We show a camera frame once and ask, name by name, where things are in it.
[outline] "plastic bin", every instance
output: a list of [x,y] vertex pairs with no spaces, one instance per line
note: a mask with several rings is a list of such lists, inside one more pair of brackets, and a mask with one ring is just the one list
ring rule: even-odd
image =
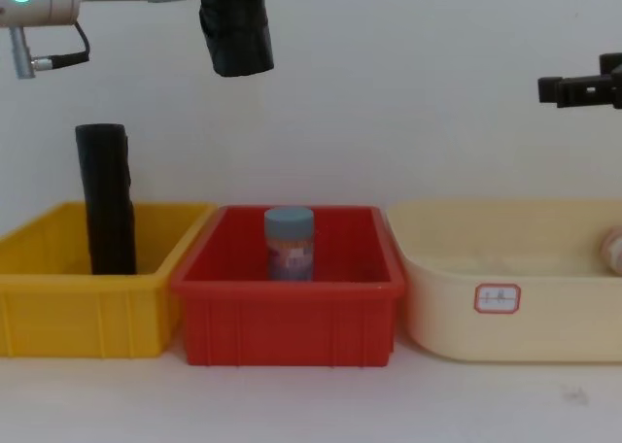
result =
[[622,278],[601,261],[621,201],[423,201],[388,211],[407,329],[448,358],[621,361]]
[[174,276],[188,362],[386,365],[405,281],[380,212],[312,207],[314,281],[271,282],[268,208],[222,208]]
[[139,275],[91,276],[83,204],[0,240],[0,355],[158,356],[179,320],[170,275],[215,207],[137,204]]

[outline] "black cylindrical object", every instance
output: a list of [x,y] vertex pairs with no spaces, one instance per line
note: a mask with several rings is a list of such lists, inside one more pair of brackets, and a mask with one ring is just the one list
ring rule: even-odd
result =
[[76,127],[93,275],[136,274],[127,135],[120,124]]
[[201,0],[199,14],[218,74],[250,76],[274,68],[264,0]]

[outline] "jar label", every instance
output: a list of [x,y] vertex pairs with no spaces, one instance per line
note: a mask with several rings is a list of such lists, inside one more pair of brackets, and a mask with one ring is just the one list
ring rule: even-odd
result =
[[268,250],[271,280],[312,281],[313,241],[268,241]]

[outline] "beige plastic bin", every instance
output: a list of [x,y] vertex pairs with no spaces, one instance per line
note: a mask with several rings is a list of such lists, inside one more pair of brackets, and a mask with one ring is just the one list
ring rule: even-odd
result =
[[407,330],[461,360],[622,361],[622,278],[599,256],[622,201],[420,201],[388,211]]

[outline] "jar lid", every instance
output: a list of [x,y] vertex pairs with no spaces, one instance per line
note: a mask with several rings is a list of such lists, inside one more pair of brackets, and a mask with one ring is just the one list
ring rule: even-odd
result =
[[295,241],[315,232],[313,211],[306,207],[276,207],[265,212],[265,237]]

